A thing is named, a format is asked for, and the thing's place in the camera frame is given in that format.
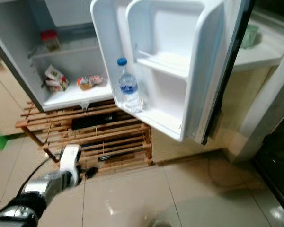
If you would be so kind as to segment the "white lined fridge door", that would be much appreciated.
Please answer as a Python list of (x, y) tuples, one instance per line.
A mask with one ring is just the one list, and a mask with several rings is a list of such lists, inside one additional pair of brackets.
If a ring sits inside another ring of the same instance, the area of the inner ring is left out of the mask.
[[(205, 144), (254, 0), (92, 0), (91, 18), (118, 108), (170, 138)], [(119, 58), (142, 110), (121, 102)]]

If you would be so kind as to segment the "wooden slatted rack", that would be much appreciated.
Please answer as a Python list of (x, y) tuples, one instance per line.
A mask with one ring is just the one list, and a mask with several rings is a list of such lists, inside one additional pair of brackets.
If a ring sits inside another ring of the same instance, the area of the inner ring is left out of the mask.
[[(109, 113), (118, 115), (112, 123), (71, 130), (73, 119)], [(113, 100), (91, 103), (87, 108), (76, 106), (47, 112), (28, 102), (21, 117), (15, 127), (29, 136), (55, 165), (59, 165), (62, 149), (69, 144), (81, 146), (77, 166), (83, 171), (96, 166), (99, 175), (153, 164), (151, 127), (118, 108)]]

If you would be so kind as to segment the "black box on rack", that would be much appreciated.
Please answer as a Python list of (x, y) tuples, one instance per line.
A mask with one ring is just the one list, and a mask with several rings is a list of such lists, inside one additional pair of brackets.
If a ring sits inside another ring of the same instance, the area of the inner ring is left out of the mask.
[(116, 118), (118, 118), (116, 113), (106, 113), (73, 119), (71, 122), (71, 130), (79, 130), (88, 127), (96, 127), (97, 125), (106, 123), (112, 123), (116, 120)]

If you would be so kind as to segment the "jar with red lid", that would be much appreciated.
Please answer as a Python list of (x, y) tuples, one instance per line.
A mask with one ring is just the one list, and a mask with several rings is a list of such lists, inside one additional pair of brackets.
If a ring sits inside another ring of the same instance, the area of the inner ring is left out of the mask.
[(48, 52), (60, 50), (61, 44), (58, 39), (58, 34), (55, 30), (45, 30), (40, 33), (40, 38), (45, 44)]

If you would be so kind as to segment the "water bottle with blue cap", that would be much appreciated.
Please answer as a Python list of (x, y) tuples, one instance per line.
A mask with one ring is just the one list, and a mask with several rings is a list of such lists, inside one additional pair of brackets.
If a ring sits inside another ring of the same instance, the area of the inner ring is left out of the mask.
[(126, 65), (126, 58), (119, 58), (117, 65), (121, 70), (121, 77), (118, 80), (118, 86), (122, 93), (121, 102), (127, 111), (138, 113), (142, 110), (142, 101), (138, 93), (138, 82), (136, 77), (129, 73)]

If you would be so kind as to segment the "black mini fridge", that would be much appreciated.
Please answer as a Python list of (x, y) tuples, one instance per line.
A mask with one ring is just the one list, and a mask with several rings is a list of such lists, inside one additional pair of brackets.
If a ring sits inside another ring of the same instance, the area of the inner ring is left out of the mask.
[[(0, 56), (28, 97), (49, 111), (112, 99), (91, 18), (92, 0), (0, 0)], [(61, 48), (48, 52), (40, 38), (55, 30)], [(53, 65), (66, 76), (66, 91), (52, 92), (45, 70)], [(77, 79), (104, 76), (102, 85), (81, 90)]]

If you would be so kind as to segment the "small wrapped food packet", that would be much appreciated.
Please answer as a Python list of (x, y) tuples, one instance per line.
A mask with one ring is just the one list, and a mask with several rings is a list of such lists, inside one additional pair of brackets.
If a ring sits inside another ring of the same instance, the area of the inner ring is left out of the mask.
[(105, 77), (101, 74), (92, 74), (92, 76), (89, 77), (89, 80), (93, 85), (102, 85)]
[(92, 82), (90, 77), (83, 76), (77, 79), (77, 86), (85, 91), (91, 89), (94, 86), (94, 82)]

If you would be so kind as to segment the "pale green cup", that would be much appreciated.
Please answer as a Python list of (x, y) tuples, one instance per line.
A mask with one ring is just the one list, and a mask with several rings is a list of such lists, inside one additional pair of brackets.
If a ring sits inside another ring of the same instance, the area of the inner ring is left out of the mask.
[(254, 47), (258, 31), (259, 31), (259, 26), (248, 24), (240, 47), (244, 49)]

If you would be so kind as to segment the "black glossy appliance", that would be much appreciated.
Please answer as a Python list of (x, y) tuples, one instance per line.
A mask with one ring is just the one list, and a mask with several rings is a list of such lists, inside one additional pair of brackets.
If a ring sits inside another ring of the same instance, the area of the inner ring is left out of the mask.
[(265, 136), (252, 164), (284, 210), (284, 117)]

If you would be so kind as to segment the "white side counter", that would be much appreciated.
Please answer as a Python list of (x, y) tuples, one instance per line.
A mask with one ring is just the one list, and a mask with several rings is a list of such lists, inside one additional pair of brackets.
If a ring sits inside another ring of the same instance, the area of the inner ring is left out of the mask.
[(224, 152), (230, 162), (250, 160), (265, 136), (284, 119), (284, 15), (255, 7), (251, 24), (261, 39), (237, 61), (259, 55), (258, 61), (238, 67), (227, 84), (223, 106), (235, 107), (231, 125), (224, 128)]

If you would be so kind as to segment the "white red snack packet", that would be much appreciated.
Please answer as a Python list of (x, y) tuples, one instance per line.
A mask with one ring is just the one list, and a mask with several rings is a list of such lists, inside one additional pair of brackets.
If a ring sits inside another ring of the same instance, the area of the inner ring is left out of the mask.
[(49, 65), (45, 70), (45, 84), (52, 92), (66, 91), (69, 86), (69, 82), (63, 73), (58, 71), (53, 65)]

